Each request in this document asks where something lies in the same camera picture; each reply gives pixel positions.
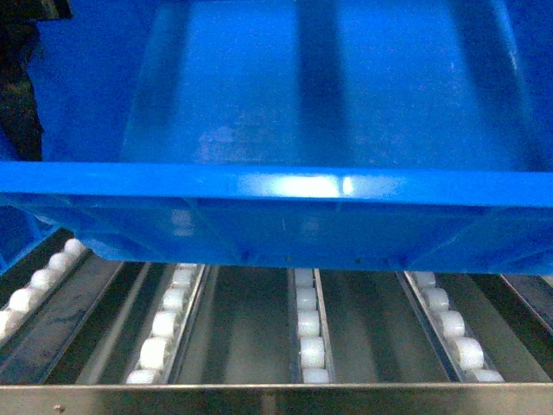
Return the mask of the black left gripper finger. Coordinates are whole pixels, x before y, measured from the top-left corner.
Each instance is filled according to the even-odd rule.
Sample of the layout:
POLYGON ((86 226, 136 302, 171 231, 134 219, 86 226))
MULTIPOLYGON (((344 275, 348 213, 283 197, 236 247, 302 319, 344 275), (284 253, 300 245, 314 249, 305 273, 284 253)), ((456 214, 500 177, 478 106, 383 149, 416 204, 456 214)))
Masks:
POLYGON ((18 160, 42 159, 43 128, 27 70, 40 40, 37 23, 72 17, 68 1, 1 2, 1 132, 18 160))

